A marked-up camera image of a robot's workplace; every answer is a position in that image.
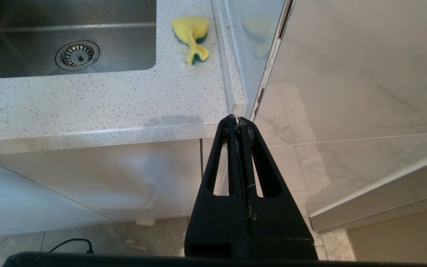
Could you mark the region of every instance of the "drain strainer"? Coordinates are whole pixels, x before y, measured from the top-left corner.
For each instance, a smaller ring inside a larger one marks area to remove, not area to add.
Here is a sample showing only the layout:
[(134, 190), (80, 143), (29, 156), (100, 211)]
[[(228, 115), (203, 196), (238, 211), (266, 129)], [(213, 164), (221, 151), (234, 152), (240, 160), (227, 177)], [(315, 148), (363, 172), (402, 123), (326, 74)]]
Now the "drain strainer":
[(81, 70), (90, 67), (100, 55), (94, 42), (75, 41), (61, 47), (56, 54), (56, 64), (64, 70)]

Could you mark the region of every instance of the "cabinet door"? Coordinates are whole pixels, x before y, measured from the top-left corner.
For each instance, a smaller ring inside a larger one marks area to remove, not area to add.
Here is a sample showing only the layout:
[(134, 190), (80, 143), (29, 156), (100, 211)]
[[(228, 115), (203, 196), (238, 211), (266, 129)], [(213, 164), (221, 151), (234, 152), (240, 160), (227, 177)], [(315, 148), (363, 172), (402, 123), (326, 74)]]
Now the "cabinet door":
[(112, 222), (0, 166), (0, 235)]
[(190, 216), (200, 141), (0, 155), (0, 164), (115, 221)]

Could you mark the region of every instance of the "white speckled countertop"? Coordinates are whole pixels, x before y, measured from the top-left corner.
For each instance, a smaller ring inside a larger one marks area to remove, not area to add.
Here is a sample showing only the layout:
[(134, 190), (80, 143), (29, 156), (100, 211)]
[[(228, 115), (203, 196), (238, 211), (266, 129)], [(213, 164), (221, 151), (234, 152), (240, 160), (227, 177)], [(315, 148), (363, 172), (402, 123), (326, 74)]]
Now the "white speckled countertop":
[[(194, 66), (171, 28), (192, 15), (210, 19), (203, 46), (211, 55)], [(221, 60), (216, 27), (210, 0), (158, 0), (153, 68), (0, 79), (0, 154), (214, 136), (234, 102), (244, 103), (242, 88), (225, 93), (239, 74), (225, 71), (222, 61), (234, 59)]]

